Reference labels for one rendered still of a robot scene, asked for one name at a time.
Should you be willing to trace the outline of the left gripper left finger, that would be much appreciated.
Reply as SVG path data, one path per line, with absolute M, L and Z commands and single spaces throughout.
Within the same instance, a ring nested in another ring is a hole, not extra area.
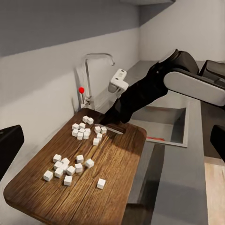
M 24 135 L 20 125 L 0 130 L 0 180 L 9 169 L 23 143 Z

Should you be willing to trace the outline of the cutting board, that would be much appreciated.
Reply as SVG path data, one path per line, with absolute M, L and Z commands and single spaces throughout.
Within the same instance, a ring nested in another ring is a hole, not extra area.
M 93 124 L 85 123 L 84 116 L 92 118 Z M 46 225 L 121 225 L 147 131 L 117 121 L 104 126 L 123 134 L 106 130 L 98 146 L 93 145 L 95 124 L 106 116 L 81 108 L 7 184 L 6 203 Z M 90 129 L 88 139 L 72 135 L 72 126 L 81 123 Z M 72 175 L 70 186 L 64 185 L 70 176 L 67 172 L 54 176 L 56 154 L 61 161 L 70 161 L 68 168 L 78 164 L 77 156 L 83 156 L 82 171 Z M 85 165 L 89 159 L 94 162 L 91 168 Z M 50 181 L 43 177 L 47 170 L 53 173 Z M 99 179 L 105 180 L 103 189 L 97 187 Z

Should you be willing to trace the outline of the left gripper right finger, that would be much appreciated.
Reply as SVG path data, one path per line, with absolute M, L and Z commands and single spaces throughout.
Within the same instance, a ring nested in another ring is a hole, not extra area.
M 225 162 L 225 127 L 217 124 L 214 125 L 210 141 Z

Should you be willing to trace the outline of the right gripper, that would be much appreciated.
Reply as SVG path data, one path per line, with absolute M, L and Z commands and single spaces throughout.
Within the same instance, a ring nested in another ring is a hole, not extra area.
M 151 104 L 151 102 L 142 96 L 139 90 L 139 81 L 137 81 L 132 86 L 128 86 L 121 97 L 116 99 L 112 108 L 105 113 L 107 116 L 104 117 L 100 123 L 102 125 L 107 125 L 121 121 L 125 124 L 130 121 L 133 112 L 149 104 Z

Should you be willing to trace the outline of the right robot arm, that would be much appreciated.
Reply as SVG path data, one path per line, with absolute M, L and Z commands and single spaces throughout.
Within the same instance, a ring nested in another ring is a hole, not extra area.
M 121 69 L 109 82 L 108 90 L 116 101 L 100 123 L 107 125 L 130 121 L 133 112 L 163 97 L 168 90 L 195 98 L 225 110 L 225 63 L 206 60 L 201 71 L 186 51 L 173 49 L 150 67 L 146 77 L 128 86 L 127 72 Z

